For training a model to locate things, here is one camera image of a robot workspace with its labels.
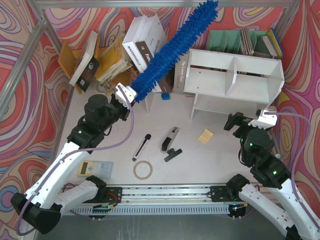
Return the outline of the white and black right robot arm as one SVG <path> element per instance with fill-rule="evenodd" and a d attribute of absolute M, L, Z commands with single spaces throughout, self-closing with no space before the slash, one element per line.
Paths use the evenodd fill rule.
<path fill-rule="evenodd" d="M 238 129 L 233 135 L 239 139 L 240 163 L 250 169 L 253 177 L 267 188 L 278 200 L 275 204 L 255 188 L 241 174 L 233 176 L 227 183 L 229 196 L 240 199 L 268 219 L 287 240 L 318 240 L 320 219 L 308 205 L 295 183 L 297 160 L 287 168 L 282 160 L 272 153 L 274 142 L 268 131 L 276 125 L 283 113 L 270 109 L 259 109 L 256 118 L 237 112 L 229 114 L 224 130 Z"/>

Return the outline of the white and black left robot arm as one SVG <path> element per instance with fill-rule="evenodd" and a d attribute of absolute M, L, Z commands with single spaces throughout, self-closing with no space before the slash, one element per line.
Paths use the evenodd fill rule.
<path fill-rule="evenodd" d="M 20 231 L 22 220 L 42 234 L 50 232 L 61 217 L 77 205 L 101 198 L 106 183 L 92 175 L 74 188 L 60 192 L 69 176 L 78 165 L 98 146 L 106 136 L 106 131 L 118 120 L 134 119 L 133 103 L 135 94 L 128 90 L 117 91 L 108 99 L 103 94 L 92 95 L 84 106 L 84 115 L 71 130 L 60 154 L 42 177 L 25 193 L 15 193 L 10 202 L 18 214 L 16 232 Z"/>

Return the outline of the blue microfiber duster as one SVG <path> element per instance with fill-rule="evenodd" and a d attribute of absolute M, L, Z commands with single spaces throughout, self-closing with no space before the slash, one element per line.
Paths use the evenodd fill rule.
<path fill-rule="evenodd" d="M 148 64 L 146 70 L 140 73 L 131 83 L 137 92 L 135 101 L 144 100 L 169 71 L 195 44 L 207 28 L 218 17 L 217 7 L 219 2 L 207 0 L 200 3 L 189 15 L 188 19 L 179 28 L 176 34 L 168 41 Z"/>

